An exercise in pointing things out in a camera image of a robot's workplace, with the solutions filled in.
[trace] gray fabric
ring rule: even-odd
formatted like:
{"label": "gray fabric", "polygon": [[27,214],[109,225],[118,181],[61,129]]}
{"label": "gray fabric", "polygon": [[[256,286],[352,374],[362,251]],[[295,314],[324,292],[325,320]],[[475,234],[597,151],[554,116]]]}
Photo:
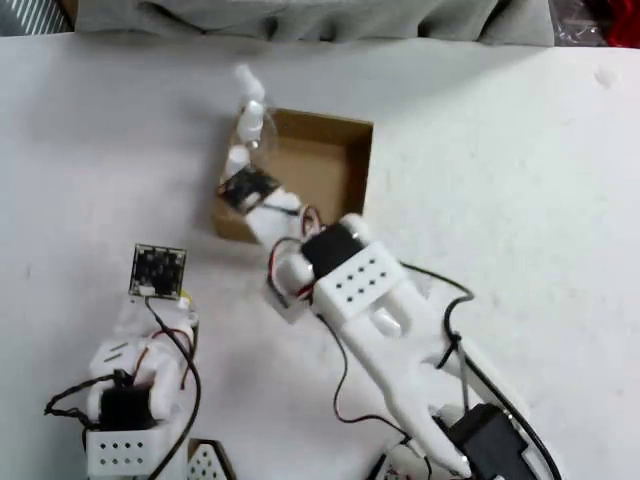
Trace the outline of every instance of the gray fabric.
{"label": "gray fabric", "polygon": [[76,30],[553,45],[547,0],[80,0]]}
{"label": "gray fabric", "polygon": [[0,36],[68,31],[55,0],[0,0]]}

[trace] white object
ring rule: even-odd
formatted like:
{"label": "white object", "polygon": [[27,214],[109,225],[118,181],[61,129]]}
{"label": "white object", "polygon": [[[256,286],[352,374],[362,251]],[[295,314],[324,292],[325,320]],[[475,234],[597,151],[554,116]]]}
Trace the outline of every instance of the white object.
{"label": "white object", "polygon": [[[203,384],[213,394],[234,372],[234,388],[215,387],[203,403],[197,431],[231,442],[240,478],[275,478],[283,465],[289,478],[363,478],[394,436],[329,418],[341,368],[330,339],[312,319],[279,325],[255,288],[263,257],[211,235],[214,172],[238,111],[230,72],[247,58],[280,104],[375,124],[365,217],[403,259],[479,290],[454,325],[508,365],[570,478],[636,471],[629,419],[640,384],[624,366],[640,364],[629,108],[640,102],[640,51],[118,33],[0,38],[2,309],[7,338],[19,339],[0,355],[29,372],[0,377],[12,412],[0,433],[3,477],[83,478],[76,425],[36,413],[63,383],[86,378],[135,241],[189,243],[189,287],[207,312],[201,345],[224,345],[200,351]],[[608,90],[594,78],[601,69],[616,73]],[[240,378],[251,382],[238,381],[239,357],[250,359]],[[283,361],[297,368],[285,376]],[[362,369],[345,386],[345,415],[384,408]],[[62,447],[61,436],[73,441]]]}
{"label": "white object", "polygon": [[225,165],[225,176],[233,177],[236,173],[249,165],[249,150],[244,145],[234,145],[229,149],[227,164]]}
{"label": "white object", "polygon": [[[441,319],[432,315],[406,269],[381,242],[372,241],[362,218],[350,214],[342,222],[363,249],[315,283],[313,309],[345,341],[382,390],[389,412],[427,457],[467,477],[471,471],[466,459],[433,421],[429,399],[421,396],[420,366],[425,359],[441,358],[450,343]],[[299,257],[290,255],[277,273],[290,278],[300,270]],[[505,390],[494,368],[485,360],[478,360],[478,366],[494,374],[492,381]],[[452,373],[460,376],[460,370]],[[495,401],[493,396],[483,398]]]}
{"label": "white object", "polygon": [[[300,198],[294,193],[287,192],[283,187],[275,190],[262,203],[288,210],[299,210],[301,206]],[[282,237],[300,237],[299,218],[273,208],[258,205],[244,218],[251,232],[267,251],[271,251]]]}
{"label": "white object", "polygon": [[242,88],[243,104],[247,104],[250,101],[264,103],[264,86],[253,72],[251,72],[249,65],[243,63],[236,66],[236,78]]}
{"label": "white object", "polygon": [[[149,475],[174,445],[186,423],[174,409],[172,419],[149,430],[87,432],[87,473],[91,480]],[[187,467],[186,442],[158,480],[181,480]]]}
{"label": "white object", "polygon": [[198,445],[187,466],[187,480],[227,480],[213,446]]}
{"label": "white object", "polygon": [[238,137],[248,144],[260,140],[264,124],[264,105],[249,100],[238,120]]}
{"label": "white object", "polygon": [[289,254],[286,260],[276,266],[275,277],[283,287],[283,293],[295,295],[314,281],[313,267],[299,253]]}
{"label": "white object", "polygon": [[[152,306],[168,328],[184,334],[178,334],[176,338],[188,350],[193,342],[192,326],[197,319],[194,312],[184,308],[189,305],[188,299],[186,301],[154,298]],[[174,407],[186,360],[173,341],[158,332],[160,327],[146,308],[144,300],[127,295],[114,328],[114,337],[100,346],[89,365],[89,373],[91,378],[95,378],[121,369],[130,375],[135,374],[136,384],[152,382],[149,399],[151,415],[156,420],[165,420]],[[100,418],[102,392],[111,387],[113,381],[100,382],[89,390],[87,413],[93,421]]]}

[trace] white 3d-printed part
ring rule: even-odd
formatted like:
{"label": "white 3d-printed part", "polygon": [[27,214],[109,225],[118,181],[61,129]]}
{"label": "white 3d-printed part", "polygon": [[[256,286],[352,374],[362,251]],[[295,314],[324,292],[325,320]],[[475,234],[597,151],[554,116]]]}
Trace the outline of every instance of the white 3d-printed part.
{"label": "white 3d-printed part", "polygon": [[227,480],[211,445],[201,444],[193,453],[187,467],[187,480]]}
{"label": "white 3d-printed part", "polygon": [[337,322],[334,327],[339,327],[371,308],[406,277],[396,259],[381,243],[374,242],[321,278],[314,287],[313,302],[328,321]]}
{"label": "white 3d-printed part", "polygon": [[90,477],[148,475],[167,450],[165,428],[120,432],[88,432]]}

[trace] electrical wire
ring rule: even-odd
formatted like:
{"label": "electrical wire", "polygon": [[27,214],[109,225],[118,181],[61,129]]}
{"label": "electrical wire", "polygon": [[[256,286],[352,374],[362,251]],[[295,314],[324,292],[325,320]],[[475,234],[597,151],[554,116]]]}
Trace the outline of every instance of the electrical wire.
{"label": "electrical wire", "polygon": [[95,430],[100,427],[100,424],[92,422],[89,416],[79,408],[74,407],[67,410],[60,410],[54,408],[55,404],[70,395],[94,386],[96,383],[107,382],[109,380],[119,381],[120,379],[125,378],[123,375],[126,375],[123,371],[116,371],[109,375],[92,378],[91,380],[87,380],[85,382],[79,383],[78,385],[67,388],[64,392],[59,393],[58,395],[54,395],[51,400],[49,400],[46,407],[44,408],[44,414],[53,415],[54,417],[77,418],[86,430]]}
{"label": "electrical wire", "polygon": [[[440,365],[440,368],[441,368],[442,366],[444,366],[444,364],[446,363],[446,361],[449,358],[449,356],[451,355],[451,353],[456,349],[455,345],[457,345],[462,339],[460,334],[458,332],[455,332],[451,328],[451,314],[452,314],[453,310],[456,308],[457,305],[459,305],[461,303],[464,303],[464,302],[469,302],[469,301],[473,300],[475,297],[474,297],[473,293],[471,292],[471,290],[469,290],[467,287],[465,287],[464,285],[456,282],[455,280],[452,280],[452,279],[450,279],[448,277],[445,277],[444,275],[440,275],[439,273],[432,272],[431,270],[427,270],[425,268],[416,267],[415,265],[411,265],[411,264],[408,264],[408,263],[400,262],[400,264],[403,267],[405,267],[405,268],[407,268],[409,270],[412,270],[414,272],[421,273],[423,275],[427,275],[427,276],[436,278],[438,280],[441,280],[441,281],[443,281],[443,282],[445,282],[445,283],[447,283],[447,284],[449,284],[449,285],[461,290],[464,293],[463,296],[458,297],[458,298],[454,299],[451,303],[449,303],[449,305],[447,305],[447,308],[446,308],[446,310],[444,312],[444,317],[443,317],[444,330],[445,330],[445,334],[447,335],[447,338],[451,342],[451,346],[453,346],[453,348],[451,346],[449,347],[449,349],[447,350],[447,353],[445,354],[443,359],[438,364],[438,365]],[[531,439],[533,444],[536,446],[538,452],[540,452],[540,455],[542,455],[542,457],[544,458],[544,461],[547,464],[547,467],[549,468],[549,472],[551,473],[551,476],[553,477],[553,479],[554,480],[562,480],[562,475],[560,474],[560,470],[558,469],[558,466],[556,465],[555,460],[551,456],[551,453],[549,452],[549,450],[545,446],[545,444],[542,441],[542,439],[538,436],[538,434],[535,431],[535,429],[524,418],[524,415],[522,415],[522,413],[520,413],[520,411],[516,408],[516,406],[513,403],[511,403],[511,401],[507,398],[507,396],[504,393],[502,393],[502,391],[498,388],[498,386],[495,385],[491,381],[491,379],[482,371],[482,369],[480,367],[478,367],[478,365],[473,361],[473,359],[471,359],[469,357],[469,355],[465,355],[465,363],[469,367],[469,369],[478,377],[478,379],[498,399],[498,401],[500,403],[502,403],[504,408],[513,416],[515,421],[526,432],[526,434],[529,436],[529,438]]]}
{"label": "electrical wire", "polygon": [[200,374],[198,373],[197,367],[193,363],[193,359],[191,358],[191,355],[189,354],[189,352],[187,352],[187,350],[184,348],[182,343],[180,343],[180,341],[177,339],[175,334],[164,324],[160,316],[156,313],[156,311],[151,306],[149,299],[150,297],[145,297],[144,304],[149,309],[149,311],[153,314],[153,317],[155,318],[156,322],[158,323],[162,331],[171,339],[171,341],[173,341],[173,343],[176,345],[178,350],[180,350],[180,353],[182,353],[182,356],[187,361],[189,370],[191,370],[191,373],[193,374],[193,379],[196,384],[196,397],[193,404],[193,410],[191,411],[191,416],[189,417],[187,424],[185,425],[184,429],[182,430],[182,433],[174,443],[173,447],[171,447],[171,449],[167,452],[167,454],[164,456],[162,461],[153,470],[153,472],[151,472],[151,474],[147,477],[147,480],[157,480],[157,478],[160,476],[162,471],[167,467],[169,462],[171,462],[171,459],[174,457],[176,452],[180,449],[180,447],[186,440],[187,436],[189,435],[191,428],[193,427],[196,417],[198,416],[198,410],[200,408],[200,398],[202,396],[202,384],[200,382]]}
{"label": "electrical wire", "polygon": [[409,435],[407,434],[407,432],[405,432],[400,427],[398,427],[397,425],[394,425],[389,420],[387,420],[386,418],[384,418],[384,417],[382,417],[380,415],[368,414],[368,415],[362,415],[362,416],[356,417],[356,418],[345,418],[345,417],[342,416],[342,414],[340,413],[340,409],[338,407],[338,400],[339,400],[339,397],[340,397],[340,391],[342,390],[342,385],[344,384],[344,381],[347,378],[347,373],[349,372],[349,360],[348,360],[348,357],[347,357],[347,352],[346,352],[346,350],[344,348],[344,345],[342,345],[342,342],[340,341],[340,338],[338,338],[338,335],[336,334],[336,332],[333,329],[333,327],[331,327],[331,325],[329,325],[329,323],[325,320],[325,318],[321,314],[316,313],[316,317],[318,317],[318,319],[325,325],[325,327],[327,327],[327,329],[329,330],[329,333],[331,334],[331,336],[335,340],[336,345],[340,349],[340,354],[342,355],[342,361],[343,361],[343,364],[344,364],[344,369],[342,371],[342,376],[340,377],[340,381],[338,382],[338,386],[336,387],[336,391],[333,394],[333,413],[335,414],[336,418],[339,421],[341,421],[342,423],[346,423],[346,424],[360,423],[360,422],[365,422],[367,420],[378,420],[378,421],[390,426],[391,428],[393,428],[394,430],[396,430],[400,434],[402,434],[403,437],[405,437],[405,439],[408,438]]}

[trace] white plastic piece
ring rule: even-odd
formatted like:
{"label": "white plastic piece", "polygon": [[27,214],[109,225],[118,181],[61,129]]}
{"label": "white plastic piece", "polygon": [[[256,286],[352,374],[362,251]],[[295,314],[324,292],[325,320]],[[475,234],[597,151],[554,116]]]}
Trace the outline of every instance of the white plastic piece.
{"label": "white plastic piece", "polygon": [[167,428],[87,433],[87,468],[90,477],[148,475],[170,446]]}
{"label": "white plastic piece", "polygon": [[289,295],[295,295],[315,279],[313,267],[300,253],[287,255],[277,266],[275,278]]}
{"label": "white plastic piece", "polygon": [[[298,210],[301,206],[298,196],[286,192],[282,187],[265,198],[264,203],[290,210]],[[300,237],[300,219],[272,208],[258,205],[245,216],[245,220],[258,242],[267,251],[271,251],[282,237]]]}
{"label": "white plastic piece", "polygon": [[[433,421],[418,369],[429,350],[442,351],[441,326],[405,270],[379,242],[368,245],[316,283],[314,308],[338,331],[382,390],[389,412],[436,463],[466,477],[462,455]],[[400,338],[381,334],[372,314],[385,308],[402,327]]]}
{"label": "white plastic piece", "polygon": [[[186,337],[178,334],[176,338],[188,349],[189,342],[193,342],[192,317],[195,315],[190,306],[185,305],[182,300],[166,299],[153,299],[152,306],[167,327],[184,332]],[[100,346],[89,365],[89,370],[91,378],[111,374],[117,369],[133,375],[136,366],[139,366],[135,372],[135,383],[153,384],[149,400],[151,415],[156,420],[164,420],[171,415],[186,368],[186,360],[166,335],[151,337],[159,330],[160,327],[146,308],[144,299],[127,296],[114,337]],[[143,361],[139,362],[145,349],[147,352]],[[100,382],[89,390],[87,414],[91,420],[97,421],[100,418],[102,393],[113,386],[113,381]]]}
{"label": "white plastic piece", "polygon": [[236,78],[240,82],[242,88],[243,103],[247,103],[250,100],[254,100],[259,103],[264,103],[265,90],[262,82],[256,78],[251,72],[249,65],[240,64],[236,67]]}
{"label": "white plastic piece", "polygon": [[340,223],[347,227],[353,237],[363,245],[368,245],[374,241],[369,225],[360,215],[348,213],[340,219]]}
{"label": "white plastic piece", "polygon": [[247,144],[260,139],[264,124],[264,105],[249,100],[238,120],[238,137]]}
{"label": "white plastic piece", "polygon": [[402,336],[402,327],[384,308],[373,312],[371,321],[385,337],[400,338]]}
{"label": "white plastic piece", "polygon": [[464,408],[458,405],[447,404],[438,410],[436,416],[442,420],[442,423],[451,428],[464,416]]}
{"label": "white plastic piece", "polygon": [[227,480],[211,445],[203,443],[193,452],[187,466],[187,480]]}
{"label": "white plastic piece", "polygon": [[143,297],[152,297],[156,293],[156,289],[149,285],[140,285],[138,287],[138,292]]}
{"label": "white plastic piece", "polygon": [[406,278],[398,262],[380,242],[374,242],[321,278],[314,287],[313,302],[339,328],[359,314],[373,314],[374,302]]}
{"label": "white plastic piece", "polygon": [[244,145],[234,145],[229,149],[227,164],[225,165],[225,176],[233,177],[236,173],[249,165],[249,150]]}
{"label": "white plastic piece", "polygon": [[[171,420],[149,430],[87,432],[87,473],[91,480],[150,474],[182,432],[187,416],[174,408]],[[185,478],[187,442],[173,456],[158,480]]]}
{"label": "white plastic piece", "polygon": [[143,342],[139,337],[115,337],[100,345],[89,363],[91,378],[113,373],[114,370],[131,371]]}

